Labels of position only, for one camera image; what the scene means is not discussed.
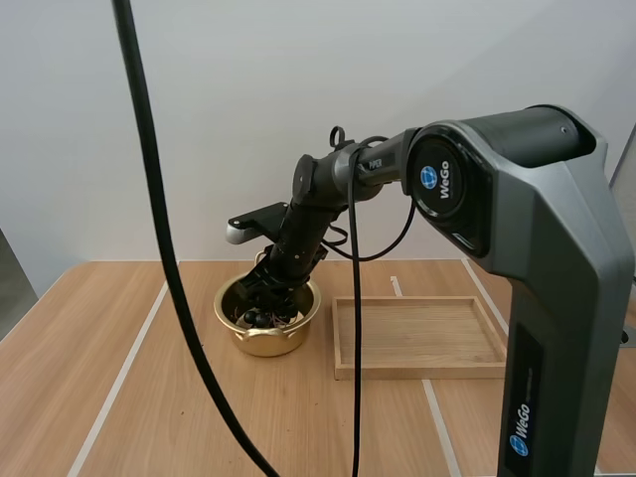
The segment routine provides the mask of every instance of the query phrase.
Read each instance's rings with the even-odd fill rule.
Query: wooden table
[[[310,338],[273,359],[239,352],[214,315],[218,287],[249,267],[180,265],[224,392],[282,476],[349,475],[353,385],[333,378],[330,303],[353,293],[351,264],[317,267]],[[495,323],[510,314],[507,281],[468,260],[365,263],[362,281],[366,296],[474,295]],[[501,380],[364,382],[360,475],[494,475],[502,392]],[[197,374],[159,263],[68,271],[0,343],[0,402],[2,476],[259,475]],[[598,467],[636,473],[636,349],[620,351]]]

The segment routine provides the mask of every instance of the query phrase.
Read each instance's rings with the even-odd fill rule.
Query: white wall
[[[181,258],[251,258],[228,217],[290,196],[334,124],[358,139],[555,102],[611,141],[636,121],[636,2],[133,0]],[[0,228],[38,293],[90,259],[154,258],[138,140],[107,1],[5,2]],[[361,206],[362,252],[404,221]],[[460,256],[422,220],[393,257]]]

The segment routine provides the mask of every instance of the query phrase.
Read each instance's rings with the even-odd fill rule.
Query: robotic arm
[[[322,159],[300,158],[288,205],[229,221],[232,243],[273,242],[238,292],[294,316],[291,296],[347,209],[352,167],[356,201],[400,181],[425,219],[512,283],[498,475],[591,475],[634,270],[604,139],[542,105],[407,129],[375,147],[332,145]]]

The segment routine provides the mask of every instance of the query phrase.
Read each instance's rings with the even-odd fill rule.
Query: wooden tray
[[[503,378],[506,347],[474,296],[362,299],[367,380]],[[336,380],[354,377],[354,299],[333,301]]]

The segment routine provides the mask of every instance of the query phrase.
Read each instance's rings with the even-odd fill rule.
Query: white line on table
[[[477,288],[479,289],[481,296],[483,296],[484,300],[486,300],[486,303],[488,304],[490,311],[492,311],[493,315],[495,315],[495,318],[497,318],[497,322],[499,323],[499,326],[501,326],[501,329],[504,330],[504,333],[506,333],[506,336],[508,336],[508,323],[506,323],[506,320],[504,320],[504,317],[501,316],[501,313],[499,312],[497,305],[495,305],[495,302],[486,291],[486,288],[484,288],[484,285],[482,285],[481,280],[477,276],[477,273],[475,273],[475,270],[473,270],[472,266],[470,266],[470,263],[468,262],[468,258],[462,258],[461,262],[464,264],[464,267],[466,267],[466,271],[468,272],[470,277],[473,279],[475,286],[477,286]]]
[[[402,296],[398,278],[396,276],[392,276],[391,282],[394,286],[396,296]],[[430,413],[433,416],[433,421],[437,428],[437,436],[439,437],[439,443],[441,444],[441,449],[444,452],[444,457],[446,458],[446,465],[448,466],[450,477],[461,477],[457,457],[453,450],[453,444],[450,442],[450,436],[448,435],[448,429],[444,422],[444,416],[441,414],[439,404],[437,403],[437,396],[435,395],[433,384],[430,380],[421,380],[421,383],[424,385],[424,392],[426,393],[426,399],[428,400],[428,407],[430,408]]]
[[[101,427],[108,417],[110,408],[112,407],[112,404],[119,394],[119,390],[121,389],[121,386],[123,385],[123,382],[126,379],[128,372],[130,371],[130,367],[132,366],[133,361],[135,361],[137,352],[139,351],[139,348],[141,348],[141,344],[146,337],[146,333],[148,333],[148,329],[150,328],[150,325],[152,324],[152,321],[157,314],[157,310],[159,310],[159,306],[161,305],[161,302],[163,301],[167,290],[168,283],[164,281],[163,286],[161,287],[161,290],[159,290],[159,294],[157,295],[157,298],[152,305],[152,308],[150,308],[150,311],[148,312],[146,320],[143,322],[143,325],[141,325],[141,329],[137,334],[137,338],[135,339],[132,347],[130,348],[130,351],[128,352],[128,356],[126,356],[126,360],[121,366],[121,370],[119,370],[117,378],[112,384],[112,388],[110,388],[110,392],[108,393],[108,396],[106,397],[106,400],[104,401],[103,406],[101,407],[101,410],[99,411],[99,414],[97,415],[97,418],[95,419],[95,422],[90,429],[90,432],[86,436],[86,440],[83,442],[83,446],[79,450],[76,461],[73,463],[71,470],[69,470],[68,477],[77,477],[78,475],[80,475],[81,467],[86,461],[86,458],[88,457],[88,454],[92,449],[92,445],[95,444],[95,441],[97,440],[97,436],[101,431]]]

